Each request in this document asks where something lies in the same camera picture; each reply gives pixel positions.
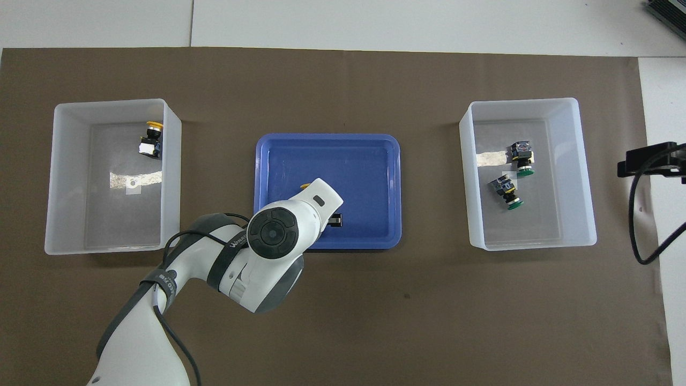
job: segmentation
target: white robotic arm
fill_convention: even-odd
[[[274,309],[300,277],[303,252],[317,241],[341,204],[340,196],[316,179],[291,199],[260,209],[247,229],[224,214],[197,219],[110,323],[88,385],[189,385],[156,307],[163,313],[195,277],[250,312]]]

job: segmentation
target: blue tray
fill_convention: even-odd
[[[343,198],[342,227],[312,249],[388,249],[401,237],[400,145],[386,134],[267,134],[255,155],[255,212],[316,178]]]

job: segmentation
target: translucent plastic container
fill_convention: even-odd
[[[164,124],[160,159],[138,153]],[[179,230],[181,121],[162,99],[55,108],[45,252],[150,251]]]
[[[507,149],[531,141],[533,175],[517,178]],[[574,98],[472,102],[460,121],[469,241],[487,251],[596,241],[591,188]],[[508,174],[523,205],[508,210],[489,182]]]

